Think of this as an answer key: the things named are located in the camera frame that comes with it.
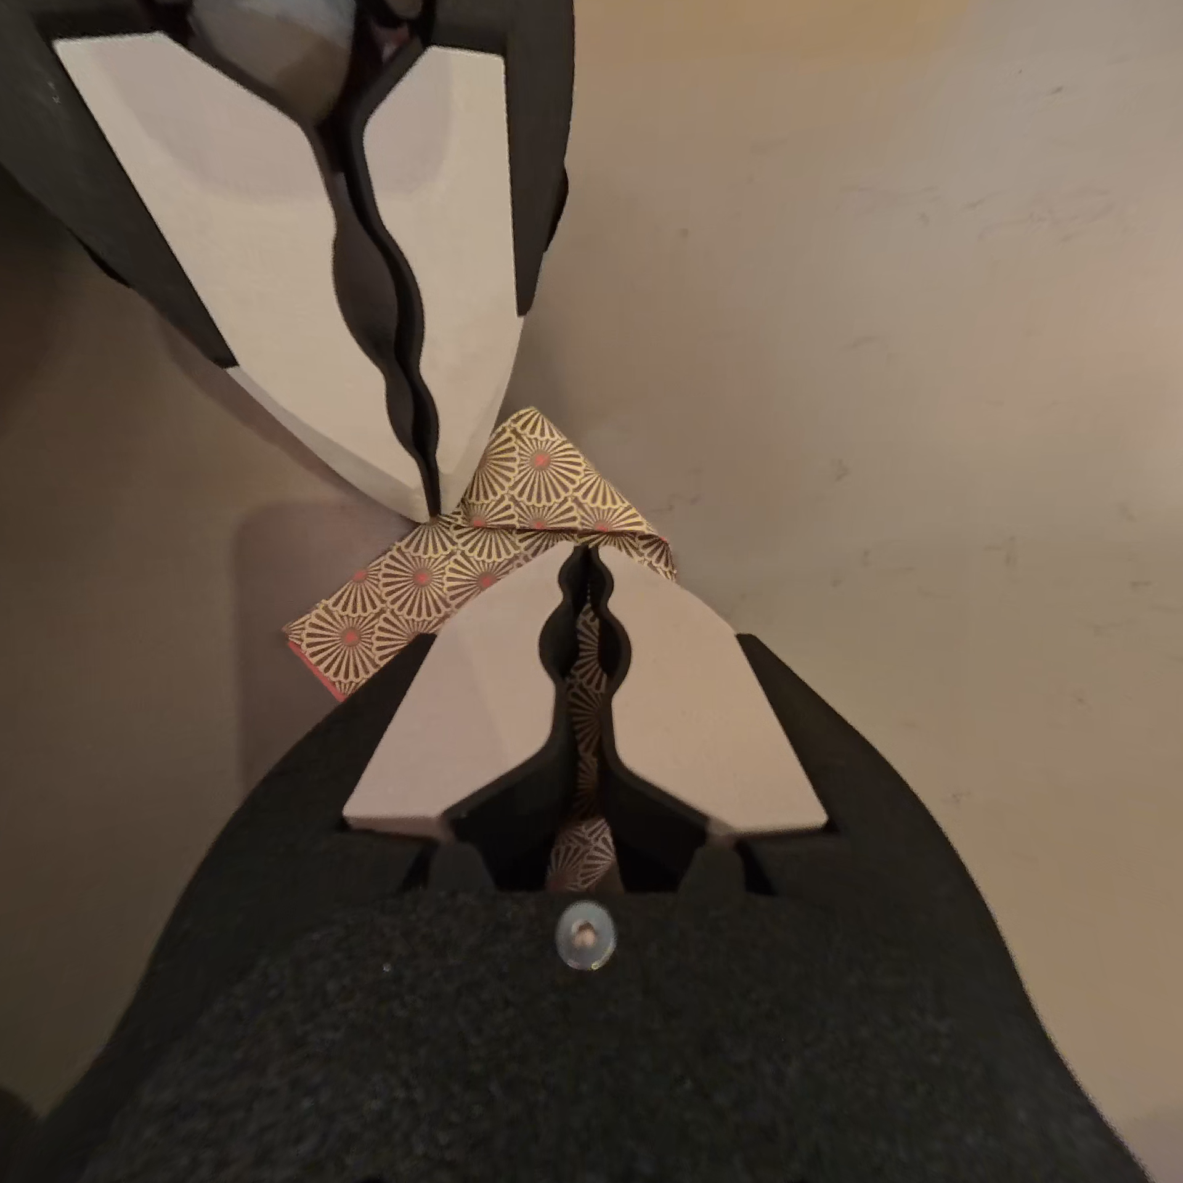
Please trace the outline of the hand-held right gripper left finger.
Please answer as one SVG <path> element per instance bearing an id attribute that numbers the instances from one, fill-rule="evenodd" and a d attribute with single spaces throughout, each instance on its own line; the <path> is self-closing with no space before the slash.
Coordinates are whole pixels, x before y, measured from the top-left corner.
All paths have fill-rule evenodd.
<path id="1" fill-rule="evenodd" d="M 344 806 L 348 831 L 468 845 L 498 887 L 546 891 L 579 786 L 568 679 L 588 570 L 586 545 L 554 546 L 434 635 Z"/>

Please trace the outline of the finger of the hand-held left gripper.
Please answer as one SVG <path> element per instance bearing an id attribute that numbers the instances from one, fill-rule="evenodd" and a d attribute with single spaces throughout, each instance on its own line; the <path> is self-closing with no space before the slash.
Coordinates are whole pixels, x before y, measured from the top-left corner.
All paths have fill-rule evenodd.
<path id="1" fill-rule="evenodd" d="M 230 376 L 355 489 L 427 518 L 388 376 L 339 301 L 336 214 L 305 130 L 167 34 L 54 51 L 229 346 Z"/>
<path id="2" fill-rule="evenodd" d="M 399 290 L 439 510 L 464 498 L 523 335 L 508 80 L 496 53 L 405 44 L 350 107 L 354 201 Z"/>

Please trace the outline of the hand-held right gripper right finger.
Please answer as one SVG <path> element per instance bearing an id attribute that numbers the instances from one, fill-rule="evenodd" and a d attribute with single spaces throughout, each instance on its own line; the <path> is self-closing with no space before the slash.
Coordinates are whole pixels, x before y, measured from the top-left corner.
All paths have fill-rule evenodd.
<path id="1" fill-rule="evenodd" d="M 592 555 L 606 677 L 599 789 L 619 876 L 675 890 L 703 848 L 822 834 L 829 815 L 733 627 L 610 546 Z"/>

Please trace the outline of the gold patterned origami paper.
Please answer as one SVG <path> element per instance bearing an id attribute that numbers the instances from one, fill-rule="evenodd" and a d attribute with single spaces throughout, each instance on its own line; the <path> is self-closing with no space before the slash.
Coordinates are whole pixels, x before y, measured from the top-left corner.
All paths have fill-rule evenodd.
<path id="1" fill-rule="evenodd" d="M 674 580 L 671 546 L 584 453 L 536 408 L 500 425 L 457 510 L 415 527 L 334 596 L 286 629 L 289 646 L 346 701 L 378 673 L 412 675 L 434 635 L 481 593 L 558 545 L 600 545 Z M 582 893 L 616 876 L 598 803 L 599 622 L 586 603 L 568 679 L 579 741 L 579 786 L 557 838 L 547 886 Z"/>

